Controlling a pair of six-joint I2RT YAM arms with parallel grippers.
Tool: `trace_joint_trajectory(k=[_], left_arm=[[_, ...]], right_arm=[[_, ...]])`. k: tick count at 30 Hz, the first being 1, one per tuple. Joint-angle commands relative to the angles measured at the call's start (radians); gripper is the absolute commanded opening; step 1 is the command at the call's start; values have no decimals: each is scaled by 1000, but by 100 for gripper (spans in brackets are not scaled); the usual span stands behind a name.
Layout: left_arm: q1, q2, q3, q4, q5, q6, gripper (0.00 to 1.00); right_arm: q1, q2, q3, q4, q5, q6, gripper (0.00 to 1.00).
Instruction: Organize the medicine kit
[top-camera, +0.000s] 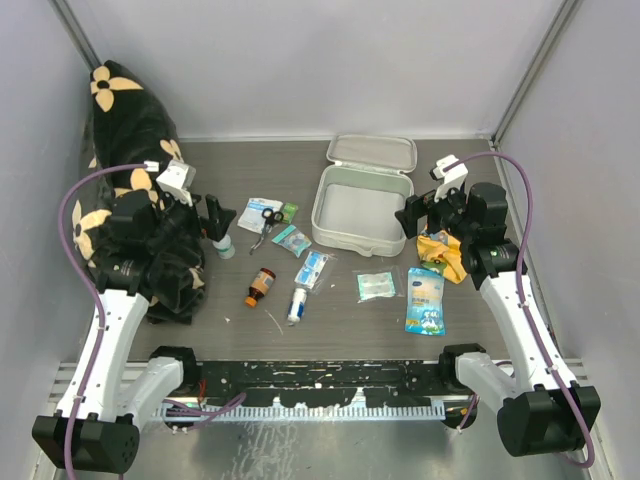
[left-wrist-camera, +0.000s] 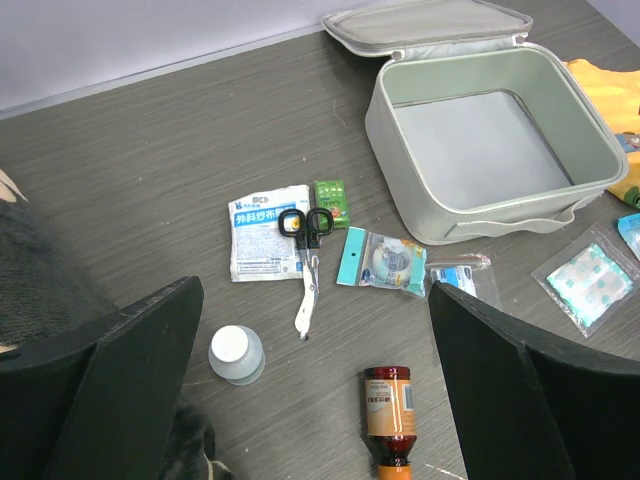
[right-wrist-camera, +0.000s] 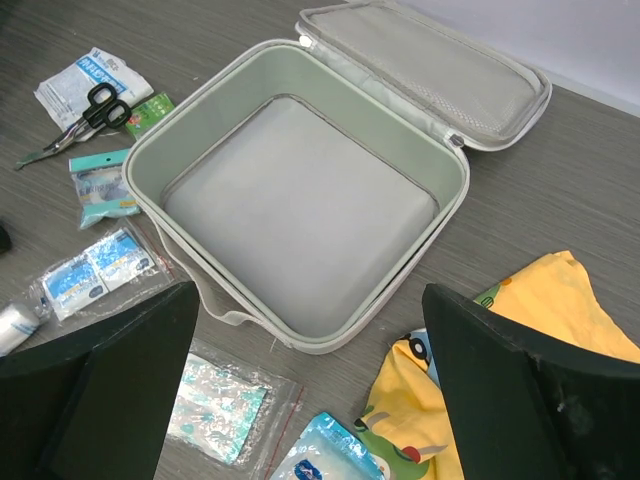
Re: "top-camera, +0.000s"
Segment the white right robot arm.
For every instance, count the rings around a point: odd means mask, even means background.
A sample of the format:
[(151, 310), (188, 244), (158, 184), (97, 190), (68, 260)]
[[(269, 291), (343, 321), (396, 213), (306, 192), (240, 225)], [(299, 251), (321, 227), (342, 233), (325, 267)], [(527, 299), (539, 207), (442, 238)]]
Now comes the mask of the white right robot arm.
[(495, 413), (500, 439), (513, 457), (584, 450), (595, 459), (591, 429), (601, 407), (592, 386), (579, 384), (546, 329), (519, 247), (506, 236), (505, 190), (478, 183), (412, 195), (395, 216), (405, 234), (445, 231), (460, 242), (462, 265), (494, 315), (510, 356), (507, 374), (478, 344), (444, 348), (438, 379), (444, 390), (470, 389)]

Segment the white gauze packet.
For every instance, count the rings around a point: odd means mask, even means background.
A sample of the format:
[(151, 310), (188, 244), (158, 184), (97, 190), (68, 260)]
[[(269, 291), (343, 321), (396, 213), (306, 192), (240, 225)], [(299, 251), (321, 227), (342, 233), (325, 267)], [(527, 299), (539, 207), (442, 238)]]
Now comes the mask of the white gauze packet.
[(265, 208), (279, 211), (283, 203), (278, 200), (264, 198), (250, 198), (247, 205), (237, 221), (237, 225), (247, 231), (260, 234), (263, 230), (265, 218), (262, 212)]

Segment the medical tape roll packet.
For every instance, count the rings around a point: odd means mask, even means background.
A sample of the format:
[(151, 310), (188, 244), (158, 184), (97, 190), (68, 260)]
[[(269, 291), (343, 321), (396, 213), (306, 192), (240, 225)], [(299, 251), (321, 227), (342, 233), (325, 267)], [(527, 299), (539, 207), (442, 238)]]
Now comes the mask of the medical tape roll packet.
[(273, 237), (272, 242), (299, 258), (311, 245), (311, 240), (296, 226), (289, 225)]

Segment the brown medicine bottle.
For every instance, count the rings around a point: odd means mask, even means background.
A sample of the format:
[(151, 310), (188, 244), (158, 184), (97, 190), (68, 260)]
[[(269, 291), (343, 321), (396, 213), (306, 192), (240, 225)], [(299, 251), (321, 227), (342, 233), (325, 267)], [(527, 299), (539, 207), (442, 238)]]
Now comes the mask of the brown medicine bottle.
[(276, 274), (273, 271), (261, 268), (249, 286), (248, 294), (244, 300), (245, 304), (255, 308), (258, 302), (269, 292), (275, 280)]

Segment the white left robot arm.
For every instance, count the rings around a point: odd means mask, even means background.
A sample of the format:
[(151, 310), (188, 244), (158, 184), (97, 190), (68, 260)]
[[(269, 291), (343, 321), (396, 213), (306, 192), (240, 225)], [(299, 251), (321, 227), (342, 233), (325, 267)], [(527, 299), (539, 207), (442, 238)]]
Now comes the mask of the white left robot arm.
[(95, 312), (74, 376), (56, 411), (36, 418), (32, 437), (69, 478), (77, 471), (123, 476), (138, 451), (140, 431), (152, 414), (171, 397), (204, 391), (201, 368), (192, 349), (161, 346), (145, 370), (126, 390), (122, 375), (135, 333), (146, 316), (153, 254), (182, 231), (220, 240), (227, 235), (233, 210), (220, 207), (216, 197), (205, 196), (208, 214), (198, 215), (200, 196), (165, 192), (157, 203), (143, 190), (116, 199), (111, 211), (83, 214), (71, 209), (72, 235), (60, 236), (71, 262), (77, 258), (71, 242), (109, 218), (116, 222), (116, 237), (133, 245), (133, 257), (114, 257), (94, 278), (75, 265), (88, 288)]

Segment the white bottle green label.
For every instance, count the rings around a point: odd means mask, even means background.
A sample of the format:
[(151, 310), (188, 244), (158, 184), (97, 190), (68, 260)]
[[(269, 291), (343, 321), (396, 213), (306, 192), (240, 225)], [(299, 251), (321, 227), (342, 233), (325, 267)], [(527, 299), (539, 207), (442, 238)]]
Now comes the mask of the white bottle green label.
[(217, 255), (223, 260), (229, 260), (235, 255), (235, 247), (228, 234), (218, 241), (213, 240), (212, 245)]

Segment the grey medicine kit case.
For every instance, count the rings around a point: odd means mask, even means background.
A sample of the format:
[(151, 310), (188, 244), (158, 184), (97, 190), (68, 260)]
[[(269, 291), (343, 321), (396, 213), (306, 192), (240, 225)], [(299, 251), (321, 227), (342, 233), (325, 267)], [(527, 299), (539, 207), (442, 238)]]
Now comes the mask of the grey medicine kit case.
[(409, 174), (417, 147), (406, 138), (358, 134), (334, 137), (311, 214), (313, 240), (363, 257), (395, 257), (406, 236), (395, 212), (414, 194)]

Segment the alcohol pads plastic bag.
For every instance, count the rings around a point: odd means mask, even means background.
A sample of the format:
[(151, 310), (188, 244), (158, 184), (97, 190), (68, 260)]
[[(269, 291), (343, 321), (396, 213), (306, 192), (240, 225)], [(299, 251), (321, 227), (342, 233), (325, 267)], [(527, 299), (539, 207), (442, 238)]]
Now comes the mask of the alcohol pads plastic bag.
[(336, 264), (335, 255), (311, 250), (294, 278), (295, 286), (317, 294), (329, 283)]

